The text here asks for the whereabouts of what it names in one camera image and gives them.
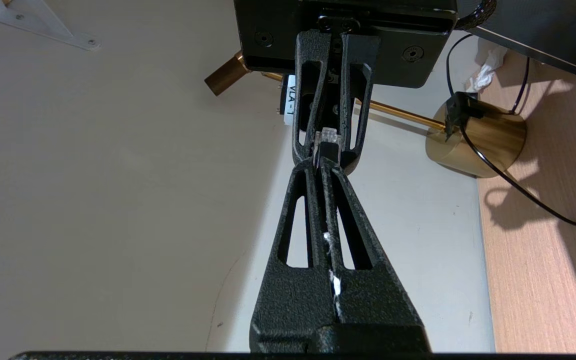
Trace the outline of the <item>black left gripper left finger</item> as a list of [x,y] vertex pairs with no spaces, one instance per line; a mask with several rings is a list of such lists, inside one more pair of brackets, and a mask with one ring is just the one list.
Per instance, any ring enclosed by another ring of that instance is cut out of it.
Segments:
[[[308,353],[313,336],[339,322],[343,266],[331,160],[292,170],[249,328],[252,353]],[[297,203],[304,202],[307,266],[288,265]]]

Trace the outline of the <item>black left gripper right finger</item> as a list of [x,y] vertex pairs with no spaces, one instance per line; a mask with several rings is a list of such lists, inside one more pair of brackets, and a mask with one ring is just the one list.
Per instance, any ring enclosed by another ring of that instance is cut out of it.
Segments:
[[333,320],[317,353],[430,353],[425,326],[341,167],[318,162]]

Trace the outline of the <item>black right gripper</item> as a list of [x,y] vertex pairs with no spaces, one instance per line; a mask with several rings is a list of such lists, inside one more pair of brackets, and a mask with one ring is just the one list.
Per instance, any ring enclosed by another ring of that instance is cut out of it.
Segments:
[[[458,20],[455,0],[236,0],[240,47],[253,71],[294,73],[292,159],[313,154],[329,70],[331,34],[342,34],[339,164],[358,166],[374,83],[421,88]],[[355,100],[361,102],[352,140]]]

